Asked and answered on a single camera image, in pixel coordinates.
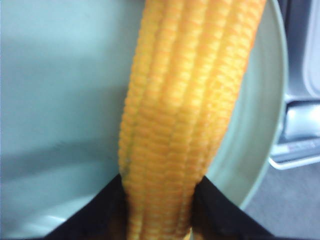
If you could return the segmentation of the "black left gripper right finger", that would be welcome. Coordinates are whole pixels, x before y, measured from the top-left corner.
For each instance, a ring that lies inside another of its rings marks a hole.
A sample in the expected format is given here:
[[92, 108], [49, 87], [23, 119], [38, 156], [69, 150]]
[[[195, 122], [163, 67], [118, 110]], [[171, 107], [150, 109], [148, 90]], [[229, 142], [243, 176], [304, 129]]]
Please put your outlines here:
[[274, 240], [275, 236], [230, 201], [207, 177], [192, 202], [194, 240]]

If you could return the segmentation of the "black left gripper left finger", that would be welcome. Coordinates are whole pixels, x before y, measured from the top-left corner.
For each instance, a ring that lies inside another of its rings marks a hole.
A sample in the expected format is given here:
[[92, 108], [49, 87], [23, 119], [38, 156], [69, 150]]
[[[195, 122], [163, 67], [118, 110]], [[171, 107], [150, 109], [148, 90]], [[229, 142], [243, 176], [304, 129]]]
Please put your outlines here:
[[128, 208], [122, 178], [116, 175], [92, 200], [44, 240], [126, 240]]

